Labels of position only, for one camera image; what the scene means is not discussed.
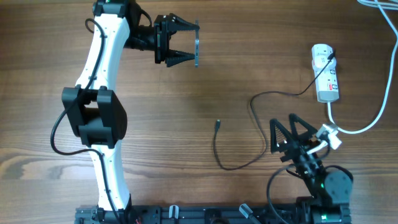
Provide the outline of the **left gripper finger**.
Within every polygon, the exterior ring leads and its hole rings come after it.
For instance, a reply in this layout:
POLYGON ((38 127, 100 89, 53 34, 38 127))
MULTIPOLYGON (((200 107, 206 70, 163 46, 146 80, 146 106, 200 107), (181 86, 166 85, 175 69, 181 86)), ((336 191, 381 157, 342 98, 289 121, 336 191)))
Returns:
POLYGON ((177 31, 188 31, 188 30, 200 30, 200 26, 197 24, 193 24, 191 22, 187 22, 181 17, 170 13, 170 22, 169 22, 169 31, 177 32, 177 31))
POLYGON ((182 52, 178 50, 169 50, 166 54, 166 65, 167 67, 172 67, 179 63, 194 60, 195 55, 188 52, 182 52))

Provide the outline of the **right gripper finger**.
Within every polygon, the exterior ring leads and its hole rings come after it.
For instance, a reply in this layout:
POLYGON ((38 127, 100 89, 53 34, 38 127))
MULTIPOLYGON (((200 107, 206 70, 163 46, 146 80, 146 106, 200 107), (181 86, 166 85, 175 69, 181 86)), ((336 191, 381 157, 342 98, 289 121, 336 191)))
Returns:
POLYGON ((291 150, 294 146, 292 134, 277 120, 270 120, 271 153, 291 150))
POLYGON ((295 140, 301 142, 309 141, 318 131, 316 128, 308 124, 306 121, 304 121, 302 118, 300 118, 294 113, 289 114, 289 123, 290 123, 292 136, 294 137, 295 140), (305 132, 299 134, 296 127, 297 124, 303 127, 305 129, 305 132))

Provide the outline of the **smartphone with cyan screen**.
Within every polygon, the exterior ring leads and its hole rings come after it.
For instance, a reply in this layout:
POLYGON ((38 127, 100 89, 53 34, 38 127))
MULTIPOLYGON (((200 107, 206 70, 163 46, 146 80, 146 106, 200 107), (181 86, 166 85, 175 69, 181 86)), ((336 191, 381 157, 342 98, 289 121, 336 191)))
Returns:
MULTIPOLYGON (((195 20, 195 25, 199 26, 198 20, 195 20)), ((198 58, 199 58, 199 44, 200 44, 199 29, 195 31, 195 68, 198 67, 198 58)))

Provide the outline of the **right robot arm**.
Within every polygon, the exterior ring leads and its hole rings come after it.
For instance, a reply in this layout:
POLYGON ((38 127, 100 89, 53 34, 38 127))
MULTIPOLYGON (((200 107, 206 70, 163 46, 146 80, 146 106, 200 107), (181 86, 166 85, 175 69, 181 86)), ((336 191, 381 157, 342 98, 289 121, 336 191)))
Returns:
POLYGON ((270 120, 271 153, 283 153, 280 160, 292 162, 275 171, 267 183, 270 211, 280 223, 351 223, 349 202, 354 177, 341 166, 322 163, 331 150, 342 144, 337 125, 323 124, 316 129, 293 113, 289 115, 289 124, 290 131, 277 119, 270 120), (309 197, 299 197, 294 203, 294 218, 289 218, 285 210, 277 209, 271 200, 273 180, 291 168, 310 193, 309 197))

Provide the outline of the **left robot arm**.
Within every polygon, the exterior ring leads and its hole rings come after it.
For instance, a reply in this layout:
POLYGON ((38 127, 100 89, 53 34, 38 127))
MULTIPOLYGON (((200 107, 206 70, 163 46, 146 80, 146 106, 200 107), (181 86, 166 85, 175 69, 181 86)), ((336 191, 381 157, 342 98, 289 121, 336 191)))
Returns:
POLYGON ((99 189, 98 204, 76 215, 77 223, 139 223, 132 207, 121 159, 127 131, 127 113, 115 89, 119 61, 125 48, 149 50, 156 63, 171 67, 197 60, 197 53, 172 50, 171 37, 179 31, 199 31, 175 14, 159 15, 148 26, 146 12, 135 1, 96 1, 93 5, 93 41, 84 71, 75 86, 64 88, 61 114, 67 118, 83 151, 93 161, 99 189))

